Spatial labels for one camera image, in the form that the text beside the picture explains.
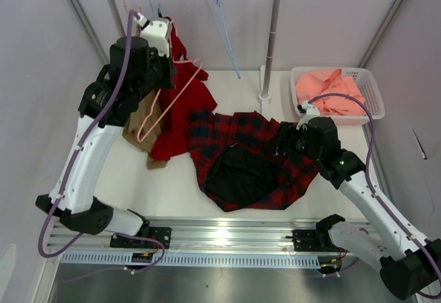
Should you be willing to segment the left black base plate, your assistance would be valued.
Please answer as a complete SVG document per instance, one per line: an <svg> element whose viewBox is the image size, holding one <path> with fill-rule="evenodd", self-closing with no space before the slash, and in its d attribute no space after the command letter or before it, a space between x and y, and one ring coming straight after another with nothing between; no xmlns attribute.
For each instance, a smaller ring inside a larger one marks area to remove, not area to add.
<svg viewBox="0 0 441 303"><path fill-rule="evenodd" d="M136 234L138 237L150 238L160 242L165 249L169 249L172 238L172 229L170 227L142 227ZM129 239L118 234L114 234L110 240L111 248L122 249L160 249L160 246L153 242Z"/></svg>

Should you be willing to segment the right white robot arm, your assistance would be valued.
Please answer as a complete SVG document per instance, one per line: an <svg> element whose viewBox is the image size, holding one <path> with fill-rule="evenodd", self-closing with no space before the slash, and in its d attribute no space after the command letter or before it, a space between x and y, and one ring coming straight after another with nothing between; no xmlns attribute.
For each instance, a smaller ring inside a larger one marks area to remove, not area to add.
<svg viewBox="0 0 441 303"><path fill-rule="evenodd" d="M358 208L376 233L371 236L337 217L315 232L320 249L336 246L348 250L377 271L389 292L400 300L421 295L424 288L440 280L440 239L431 240L414 227L372 183L368 165L341 147L330 118L284 122L273 142L277 154L312 160L319 174Z"/></svg>

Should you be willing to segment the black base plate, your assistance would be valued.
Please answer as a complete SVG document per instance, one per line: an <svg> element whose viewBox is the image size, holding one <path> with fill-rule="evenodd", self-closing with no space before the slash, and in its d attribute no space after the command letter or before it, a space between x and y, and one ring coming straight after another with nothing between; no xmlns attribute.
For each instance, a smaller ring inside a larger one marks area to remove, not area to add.
<svg viewBox="0 0 441 303"><path fill-rule="evenodd" d="M294 229L290 236L285 236L299 252L343 252L331 242L328 233L317 229Z"/></svg>
<svg viewBox="0 0 441 303"><path fill-rule="evenodd" d="M165 249L169 249L172 238L172 229L170 227L142 227L136 234L138 237L150 238L160 242ZM110 240L111 248L122 249L160 249L160 246L153 242L129 239L118 234L114 234Z"/></svg>

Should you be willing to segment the right blue hanger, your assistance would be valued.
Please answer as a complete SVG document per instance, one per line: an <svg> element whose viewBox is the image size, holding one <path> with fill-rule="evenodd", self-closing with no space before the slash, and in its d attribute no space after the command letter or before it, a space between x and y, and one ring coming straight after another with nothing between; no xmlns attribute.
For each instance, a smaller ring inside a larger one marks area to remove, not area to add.
<svg viewBox="0 0 441 303"><path fill-rule="evenodd" d="M204 0L204 2L209 9L216 31L221 39L223 47L225 48L230 63L232 64L232 67L237 75L237 78L241 79L241 73L238 68L236 58L234 56L231 41L229 39L229 33L225 21L225 14L223 11L222 2L221 0Z"/></svg>

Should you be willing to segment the red hanging garment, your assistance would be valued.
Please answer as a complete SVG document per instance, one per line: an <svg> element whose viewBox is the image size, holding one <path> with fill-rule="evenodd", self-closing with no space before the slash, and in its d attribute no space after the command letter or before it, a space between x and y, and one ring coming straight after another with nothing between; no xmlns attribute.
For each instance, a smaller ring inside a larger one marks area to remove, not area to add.
<svg viewBox="0 0 441 303"><path fill-rule="evenodd" d="M184 56L187 57L187 49L178 37L175 25L172 26L170 41L174 60L180 61L183 60ZM175 88L161 91L158 100L162 110L167 108L170 101L188 82L199 65L199 63L195 66L191 63L174 64L176 68L173 79ZM217 102L205 85L208 78L209 74L202 69L174 104L172 110L164 116L161 135L157 138L152 151L154 158L169 161L172 157L188 151L189 136L187 130L191 113L198 109L214 110L217 106Z"/></svg>

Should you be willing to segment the red plaid skirt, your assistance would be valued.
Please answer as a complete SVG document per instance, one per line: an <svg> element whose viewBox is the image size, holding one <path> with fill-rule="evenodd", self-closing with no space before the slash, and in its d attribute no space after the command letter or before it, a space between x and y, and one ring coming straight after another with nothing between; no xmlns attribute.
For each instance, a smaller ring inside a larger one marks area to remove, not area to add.
<svg viewBox="0 0 441 303"><path fill-rule="evenodd" d="M276 154L272 141L279 131L278 121L258 112L193 112L188 152L199 189L224 212L290 207L305 195L318 168L299 154Z"/></svg>

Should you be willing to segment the aluminium mounting rail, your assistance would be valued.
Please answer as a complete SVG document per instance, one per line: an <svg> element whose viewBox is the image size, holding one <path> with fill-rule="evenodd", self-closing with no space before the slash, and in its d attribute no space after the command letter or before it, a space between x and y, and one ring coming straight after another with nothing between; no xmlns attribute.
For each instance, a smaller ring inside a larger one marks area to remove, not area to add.
<svg viewBox="0 0 441 303"><path fill-rule="evenodd" d="M319 219L296 219L288 221L251 219L190 219L156 218L149 226L170 227L172 238L168 252L184 253L235 253L235 254L278 254L295 251L290 236L294 229L317 229L325 231ZM110 240L114 234L103 231L96 235L83 234L69 230L59 222L49 226L43 239L47 253L54 253L63 247L76 250L104 250L131 252L153 252L155 249L111 248ZM160 242L147 238L165 248Z"/></svg>

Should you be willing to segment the white plastic basket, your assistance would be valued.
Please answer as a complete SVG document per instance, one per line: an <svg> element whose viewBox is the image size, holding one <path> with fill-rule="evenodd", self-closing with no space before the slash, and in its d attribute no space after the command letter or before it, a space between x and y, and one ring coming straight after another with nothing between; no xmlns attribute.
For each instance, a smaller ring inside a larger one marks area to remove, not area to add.
<svg viewBox="0 0 441 303"><path fill-rule="evenodd" d="M365 98L365 103L363 104L369 110L373 119L378 120L384 117L384 103L375 78L369 70L355 67L295 67L292 69L290 72L291 95L294 109L298 114L300 112L298 111L297 106L301 103L298 102L295 91L295 82L297 79L306 72L331 69L341 69L343 75L351 75L362 96ZM369 121L366 113L364 116L325 116L332 118L338 125L362 125Z"/></svg>

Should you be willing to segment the tan hanging garment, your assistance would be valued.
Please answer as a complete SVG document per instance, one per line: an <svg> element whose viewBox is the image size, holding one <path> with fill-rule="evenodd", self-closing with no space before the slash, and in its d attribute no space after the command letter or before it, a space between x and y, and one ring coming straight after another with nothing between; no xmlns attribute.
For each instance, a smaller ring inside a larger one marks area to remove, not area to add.
<svg viewBox="0 0 441 303"><path fill-rule="evenodd" d="M161 106L156 92L150 92L139 102L139 108L130 114L122 137L147 155L146 166L148 169L161 169L167 165L166 160L159 160L152 156L152 151L157 138L161 135L162 121Z"/></svg>

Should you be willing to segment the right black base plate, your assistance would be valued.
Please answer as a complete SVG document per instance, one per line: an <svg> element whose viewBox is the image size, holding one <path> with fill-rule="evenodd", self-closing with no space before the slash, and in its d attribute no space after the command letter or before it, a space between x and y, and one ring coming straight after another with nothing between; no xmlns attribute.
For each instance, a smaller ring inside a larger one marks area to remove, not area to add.
<svg viewBox="0 0 441 303"><path fill-rule="evenodd" d="M343 252L331 242L328 233L317 229L294 229L290 236L285 236L299 252Z"/></svg>

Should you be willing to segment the pink garment in basket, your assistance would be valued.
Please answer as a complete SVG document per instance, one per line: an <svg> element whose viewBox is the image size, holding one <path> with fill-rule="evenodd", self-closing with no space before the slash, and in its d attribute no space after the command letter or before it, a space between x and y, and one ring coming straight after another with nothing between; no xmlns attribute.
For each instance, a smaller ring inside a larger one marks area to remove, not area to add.
<svg viewBox="0 0 441 303"><path fill-rule="evenodd" d="M299 103L310 101L323 94L339 93L354 97L361 103L365 98L351 75L343 75L341 69L313 70L301 75L295 82ZM330 116L364 116L365 111L354 101L340 96L330 96L314 102L321 114Z"/></svg>

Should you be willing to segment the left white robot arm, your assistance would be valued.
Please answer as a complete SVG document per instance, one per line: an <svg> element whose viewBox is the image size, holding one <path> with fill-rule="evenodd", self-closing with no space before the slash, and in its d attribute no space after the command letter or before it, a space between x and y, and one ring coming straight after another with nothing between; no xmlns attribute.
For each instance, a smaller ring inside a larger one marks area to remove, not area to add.
<svg viewBox="0 0 441 303"><path fill-rule="evenodd" d="M70 159L54 189L37 197L40 210L52 212L75 232L124 233L136 248L148 243L150 232L143 216L101 202L94 190L107 154L130 114L151 91L172 87L172 72L171 61L141 37L122 37L111 45L110 64L102 67L83 93Z"/></svg>

